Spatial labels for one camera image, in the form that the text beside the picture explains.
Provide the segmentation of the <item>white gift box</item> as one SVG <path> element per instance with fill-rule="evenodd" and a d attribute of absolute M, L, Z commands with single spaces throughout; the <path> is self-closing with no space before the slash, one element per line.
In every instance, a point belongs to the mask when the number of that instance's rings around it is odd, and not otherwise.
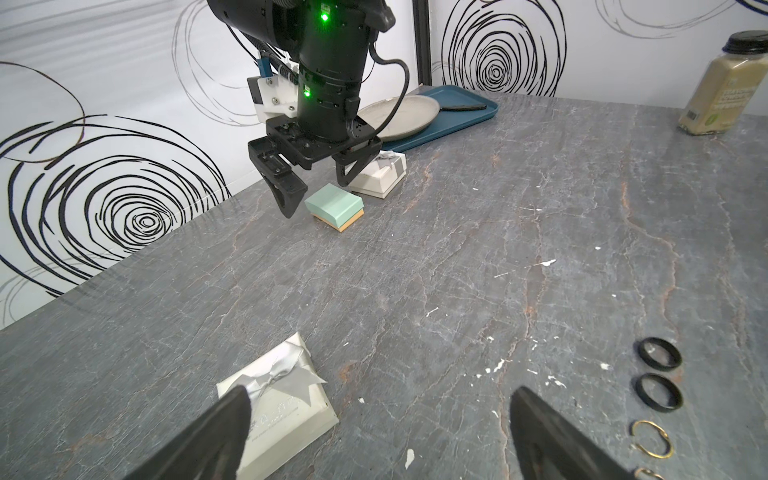
<path fill-rule="evenodd" d="M 239 479 L 265 479 L 339 423 L 299 333 L 216 384 L 243 386 L 251 401 Z"/>

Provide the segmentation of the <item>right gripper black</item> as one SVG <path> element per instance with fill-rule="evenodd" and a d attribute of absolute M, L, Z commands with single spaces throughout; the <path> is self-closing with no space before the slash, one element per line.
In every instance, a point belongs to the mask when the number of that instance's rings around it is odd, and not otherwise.
<path fill-rule="evenodd" d="M 379 155 L 382 141 L 369 139 L 373 128 L 357 117 L 368 49 L 378 36 L 363 23 L 304 25 L 297 117 L 270 120 L 270 139 L 248 143 L 249 158 L 284 217 L 294 215 L 308 191 L 290 164 L 309 170 L 331 157 L 337 183 L 347 187 Z"/>

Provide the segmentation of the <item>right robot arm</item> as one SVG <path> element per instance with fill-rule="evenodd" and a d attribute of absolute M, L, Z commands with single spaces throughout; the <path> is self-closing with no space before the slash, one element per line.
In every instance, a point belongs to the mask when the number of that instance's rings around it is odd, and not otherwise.
<path fill-rule="evenodd" d="M 293 169 L 325 159 L 347 186 L 379 154 L 380 129 L 359 114 L 365 63 L 379 65 L 375 42 L 396 22 L 383 1 L 212 1 L 213 14 L 240 31 L 296 87 L 296 101 L 265 113 L 263 138 L 249 157 L 281 213 L 291 217 L 308 187 Z"/>

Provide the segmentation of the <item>mint green jewelry box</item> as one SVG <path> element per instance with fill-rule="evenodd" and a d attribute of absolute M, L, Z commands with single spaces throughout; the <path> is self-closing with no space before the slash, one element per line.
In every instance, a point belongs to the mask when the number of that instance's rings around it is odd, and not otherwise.
<path fill-rule="evenodd" d="M 309 212 L 338 232 L 344 232 L 364 214 L 363 200 L 335 185 L 326 184 L 305 201 Z"/>

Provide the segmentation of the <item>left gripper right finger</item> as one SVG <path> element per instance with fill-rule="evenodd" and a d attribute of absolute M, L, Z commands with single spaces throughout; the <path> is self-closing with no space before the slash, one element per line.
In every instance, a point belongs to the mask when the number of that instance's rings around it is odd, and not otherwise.
<path fill-rule="evenodd" d="M 525 480 L 633 477 L 525 386 L 517 388 L 511 396 L 510 431 Z"/>

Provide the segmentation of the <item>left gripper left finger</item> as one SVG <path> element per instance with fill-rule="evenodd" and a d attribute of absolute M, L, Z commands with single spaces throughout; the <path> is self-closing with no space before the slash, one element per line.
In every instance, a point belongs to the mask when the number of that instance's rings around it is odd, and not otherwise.
<path fill-rule="evenodd" d="M 127 477 L 234 479 L 248 437 L 250 416 L 248 392 L 237 386 Z"/>

